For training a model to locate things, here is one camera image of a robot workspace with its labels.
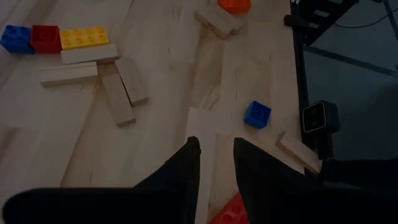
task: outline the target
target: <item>wooden floor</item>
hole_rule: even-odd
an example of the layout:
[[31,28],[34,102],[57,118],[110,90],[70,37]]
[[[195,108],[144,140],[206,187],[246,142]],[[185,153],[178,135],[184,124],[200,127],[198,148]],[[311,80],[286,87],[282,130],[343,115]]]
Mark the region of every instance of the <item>wooden floor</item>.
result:
[[[17,1],[14,10],[25,10],[27,2]],[[27,14],[35,19],[9,21],[104,26],[119,53],[136,61],[149,102],[133,108],[137,123],[118,128],[100,82],[45,89],[37,68],[60,65],[59,55],[15,58],[1,49],[8,63],[0,64],[0,123],[19,127],[17,136],[30,144],[21,155],[8,147],[6,155],[13,157],[0,157],[0,192],[7,192],[0,203],[32,187],[132,187],[191,135],[202,149],[196,223],[206,223],[238,192],[236,136],[303,172],[275,147],[282,131],[300,138],[292,31],[283,25],[289,0],[252,0],[249,14],[239,17],[243,29],[228,40],[193,18],[213,0],[43,2]],[[252,100],[272,108],[266,129],[243,123]],[[17,162],[23,168],[14,169]]]

